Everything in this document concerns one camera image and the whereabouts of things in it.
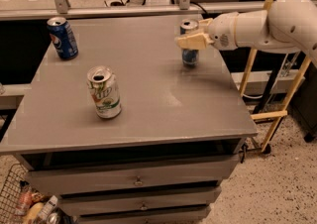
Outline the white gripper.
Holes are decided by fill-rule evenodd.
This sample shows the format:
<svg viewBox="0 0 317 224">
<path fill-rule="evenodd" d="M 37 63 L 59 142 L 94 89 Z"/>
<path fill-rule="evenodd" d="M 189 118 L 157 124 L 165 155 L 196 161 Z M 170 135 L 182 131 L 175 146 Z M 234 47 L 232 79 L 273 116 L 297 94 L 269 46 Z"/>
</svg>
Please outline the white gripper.
<svg viewBox="0 0 317 224">
<path fill-rule="evenodd" d="M 199 20 L 199 28 L 207 29 L 208 34 L 198 33 L 178 37 L 176 44 L 185 50 L 205 50 L 213 45 L 219 51 L 232 51 L 237 48 L 235 27 L 239 13 L 226 13 L 216 18 Z"/>
</svg>

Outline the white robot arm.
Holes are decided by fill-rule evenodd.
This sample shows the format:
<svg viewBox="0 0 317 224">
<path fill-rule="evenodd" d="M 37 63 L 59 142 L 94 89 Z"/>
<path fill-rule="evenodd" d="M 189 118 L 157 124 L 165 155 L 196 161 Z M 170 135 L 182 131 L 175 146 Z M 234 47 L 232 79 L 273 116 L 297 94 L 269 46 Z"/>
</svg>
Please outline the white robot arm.
<svg viewBox="0 0 317 224">
<path fill-rule="evenodd" d="M 226 13 L 198 23 L 175 39 L 182 49 L 253 48 L 272 54 L 302 52 L 317 65 L 317 6 L 311 0 L 276 0 L 267 10 Z"/>
</svg>

